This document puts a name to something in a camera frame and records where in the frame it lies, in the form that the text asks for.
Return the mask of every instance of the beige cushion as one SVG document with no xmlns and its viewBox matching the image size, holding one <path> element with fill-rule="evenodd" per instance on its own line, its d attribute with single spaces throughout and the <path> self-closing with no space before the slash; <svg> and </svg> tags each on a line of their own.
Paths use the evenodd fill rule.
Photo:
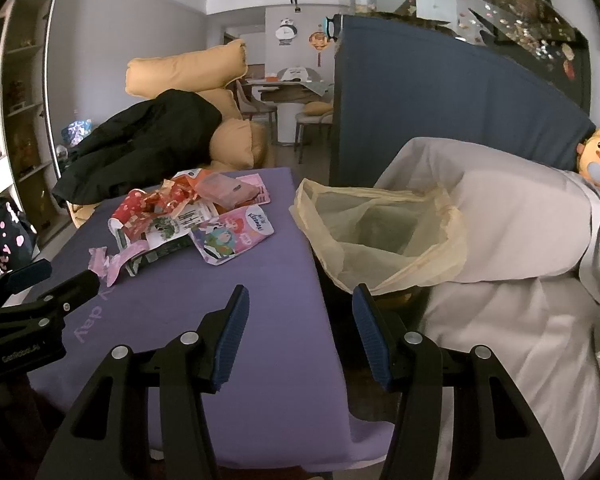
<svg viewBox="0 0 600 480">
<path fill-rule="evenodd" d="M 590 242 L 590 204 L 563 173 L 451 139 L 411 139 L 376 182 L 383 189 L 440 183 L 464 216 L 468 256 L 455 282 L 557 276 Z"/>
<path fill-rule="evenodd" d="M 307 115 L 323 115 L 333 111 L 331 103 L 323 103 L 322 101 L 312 101 L 304 105 L 302 111 Z"/>
<path fill-rule="evenodd" d="M 253 168 L 251 125 L 249 121 L 228 119 L 216 128 L 209 143 L 211 159 L 236 170 Z"/>
<path fill-rule="evenodd" d="M 189 92 L 224 88 L 248 70 L 244 40 L 179 56 L 136 58 L 127 67 L 126 93 L 147 99 L 170 88 Z"/>
<path fill-rule="evenodd" d="M 235 103 L 234 94 L 230 90 L 214 88 L 213 90 L 198 92 L 198 95 L 220 110 L 223 121 L 242 118 L 238 105 Z"/>
<path fill-rule="evenodd" d="M 267 127 L 257 121 L 251 123 L 251 153 L 253 153 L 253 167 L 261 168 L 269 147 L 267 140 Z"/>
</svg>

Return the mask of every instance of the table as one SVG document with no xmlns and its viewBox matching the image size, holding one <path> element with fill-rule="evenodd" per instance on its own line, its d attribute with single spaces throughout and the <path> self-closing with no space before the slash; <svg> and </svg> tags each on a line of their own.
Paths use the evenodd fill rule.
<svg viewBox="0 0 600 480">
<path fill-rule="evenodd" d="M 393 425 L 349 413 L 310 246 L 288 212 L 296 188 L 291 170 L 258 172 L 272 198 L 263 209 L 275 234 L 219 267 L 190 248 L 157 260 L 136 277 L 121 272 L 114 286 L 102 286 L 99 296 L 66 317 L 67 355 L 31 372 L 31 384 L 66 411 L 111 348 L 159 348 L 194 330 L 207 312 L 223 308 L 241 283 L 249 289 L 251 313 L 232 376 L 218 394 L 203 396 L 219 465 L 324 471 L 378 460 L 387 452 Z M 52 277 L 30 297 L 84 270 L 90 247 L 117 252 L 106 221 L 121 200 L 96 209 L 53 260 Z M 161 449 L 157 392 L 150 391 L 149 399 L 150 444 Z"/>
<path fill-rule="evenodd" d="M 263 87 L 261 100 L 278 104 L 278 143 L 286 146 L 296 140 L 296 114 L 302 112 L 305 104 L 319 101 L 326 90 L 322 82 L 250 80 L 244 86 L 249 88 L 247 95 L 251 89 Z"/>
</svg>

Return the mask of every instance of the red wrapper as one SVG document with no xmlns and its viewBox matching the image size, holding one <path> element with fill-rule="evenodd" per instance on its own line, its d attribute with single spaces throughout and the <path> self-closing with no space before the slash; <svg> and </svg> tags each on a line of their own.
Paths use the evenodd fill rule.
<svg viewBox="0 0 600 480">
<path fill-rule="evenodd" d="M 144 211 L 147 195 L 142 189 L 132 189 L 111 217 L 119 220 L 122 225 L 126 224 L 133 215 Z"/>
<path fill-rule="evenodd" d="M 157 216 L 159 215 L 151 212 L 136 213 L 122 226 L 122 230 L 129 240 L 137 242 L 141 238 L 142 233 L 148 229 L 151 220 Z"/>
<path fill-rule="evenodd" d="M 197 199 L 194 185 L 209 173 L 208 170 L 199 170 L 195 178 L 186 174 L 176 176 L 163 181 L 160 189 L 151 193 L 133 189 L 111 217 L 122 224 L 122 231 L 129 240 L 135 242 L 154 218 L 167 214 L 176 218 L 188 203 Z"/>
</svg>

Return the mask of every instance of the metal screw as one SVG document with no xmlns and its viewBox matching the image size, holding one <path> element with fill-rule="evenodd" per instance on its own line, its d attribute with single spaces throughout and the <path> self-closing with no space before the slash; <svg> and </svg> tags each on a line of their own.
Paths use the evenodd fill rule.
<svg viewBox="0 0 600 480">
<path fill-rule="evenodd" d="M 489 350 L 486 346 L 477 346 L 475 347 L 475 354 L 480 359 L 488 359 L 491 357 L 491 350 Z"/>
<path fill-rule="evenodd" d="M 419 345 L 422 343 L 422 336 L 418 332 L 407 332 L 404 335 L 404 340 L 412 345 Z"/>
<path fill-rule="evenodd" d="M 122 359 L 123 357 L 126 357 L 128 353 L 129 348 L 127 348 L 126 346 L 116 346 L 111 351 L 111 357 L 113 357 L 114 359 Z"/>
<path fill-rule="evenodd" d="M 180 342 L 183 345 L 193 345 L 198 339 L 200 339 L 200 336 L 195 332 L 185 332 L 180 336 Z"/>
</svg>

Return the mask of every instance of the trash bag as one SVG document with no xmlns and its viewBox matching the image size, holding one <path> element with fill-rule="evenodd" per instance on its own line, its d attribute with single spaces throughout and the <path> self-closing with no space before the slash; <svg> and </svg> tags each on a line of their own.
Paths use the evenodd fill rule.
<svg viewBox="0 0 600 480">
<path fill-rule="evenodd" d="M 327 275 L 374 296 L 456 277 L 467 256 L 462 213 L 441 187 L 426 193 L 327 187 L 304 179 L 289 208 Z"/>
</svg>

